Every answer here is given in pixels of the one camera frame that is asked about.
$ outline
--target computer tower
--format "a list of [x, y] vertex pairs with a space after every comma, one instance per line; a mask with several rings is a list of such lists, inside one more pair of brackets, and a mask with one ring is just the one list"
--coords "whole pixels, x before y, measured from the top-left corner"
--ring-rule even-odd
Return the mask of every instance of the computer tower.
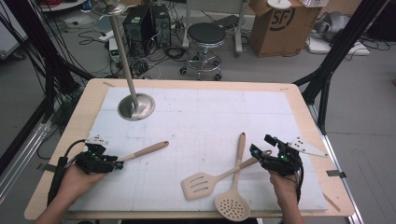
[[158, 4], [151, 6], [152, 20], [156, 33], [157, 46], [165, 49], [171, 46], [171, 18], [166, 5]]
[[130, 54], [140, 57], [148, 56], [149, 40], [155, 36], [150, 7], [131, 7], [122, 26]]

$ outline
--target wooden table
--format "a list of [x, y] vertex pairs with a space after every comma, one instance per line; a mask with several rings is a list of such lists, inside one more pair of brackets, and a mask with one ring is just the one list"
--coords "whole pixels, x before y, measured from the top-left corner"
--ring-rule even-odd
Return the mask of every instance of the wooden table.
[[[295, 117], [301, 137], [314, 147], [326, 152], [318, 128], [304, 102], [299, 89], [293, 84], [248, 83], [248, 82], [206, 82], [175, 80], [134, 80], [137, 88], [159, 89], [193, 89], [193, 90], [239, 90], [239, 91], [281, 91], [287, 96], [290, 108]], [[77, 139], [89, 137], [89, 131], [102, 106], [106, 92], [110, 87], [127, 87], [126, 80], [93, 79], [83, 92], [76, 110], [70, 119], [54, 154], [49, 161], [56, 164], [66, 149]], [[77, 145], [69, 154], [74, 157], [83, 149]], [[324, 193], [329, 209], [325, 212], [303, 212], [305, 217], [350, 217], [354, 208], [347, 191], [337, 176], [329, 177], [326, 171], [336, 170], [330, 158], [323, 159], [311, 156], [318, 182]], [[45, 172], [29, 202], [25, 217], [36, 219], [46, 208], [48, 191], [53, 173]], [[281, 214], [265, 211], [252, 211], [251, 217], [280, 217]], [[208, 218], [221, 217], [217, 212], [68, 212], [65, 218], [71, 219], [119, 219], [119, 218]]]

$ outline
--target metal pole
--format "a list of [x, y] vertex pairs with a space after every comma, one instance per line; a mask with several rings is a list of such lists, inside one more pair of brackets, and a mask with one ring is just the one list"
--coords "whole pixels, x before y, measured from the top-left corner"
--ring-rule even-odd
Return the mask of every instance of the metal pole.
[[126, 58], [125, 49], [122, 44], [120, 35], [119, 23], [117, 22], [116, 16], [110, 16], [111, 28], [113, 29], [114, 37], [116, 38], [117, 47], [119, 48], [119, 54], [121, 56], [122, 68], [124, 75], [128, 82], [129, 91], [131, 92], [132, 102], [134, 103], [134, 111], [137, 110], [139, 103], [137, 102], [136, 92], [134, 91], [134, 82], [132, 81], [131, 71], [129, 70], [128, 60]]

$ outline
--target white paper sheet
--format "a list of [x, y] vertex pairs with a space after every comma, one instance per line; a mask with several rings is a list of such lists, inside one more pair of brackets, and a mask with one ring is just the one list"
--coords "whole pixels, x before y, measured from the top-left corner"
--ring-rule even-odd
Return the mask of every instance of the white paper sheet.
[[[262, 150], [266, 134], [284, 142], [299, 136], [286, 95], [265, 91], [212, 91], [136, 89], [155, 100], [147, 119], [128, 121], [118, 114], [118, 104], [129, 94], [126, 88], [110, 88], [92, 126], [109, 145], [106, 155], [123, 157], [161, 141], [169, 146], [125, 162], [72, 207], [75, 211], [216, 211], [218, 194], [231, 187], [233, 176], [221, 180], [203, 199], [187, 201], [180, 182], [199, 172], [220, 175], [232, 169], [240, 133], [246, 133], [243, 161], [250, 158], [250, 144]], [[324, 211], [324, 201], [309, 158], [301, 154], [305, 177], [300, 209]], [[278, 211], [268, 172], [254, 164], [241, 171], [240, 194], [251, 210]]]

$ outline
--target stool seat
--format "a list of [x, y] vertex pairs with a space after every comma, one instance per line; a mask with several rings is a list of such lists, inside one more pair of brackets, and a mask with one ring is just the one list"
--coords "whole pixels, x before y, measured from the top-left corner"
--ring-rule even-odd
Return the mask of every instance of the stool seat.
[[215, 24], [199, 22], [189, 27], [187, 36], [198, 45], [220, 45], [224, 42], [226, 34]]

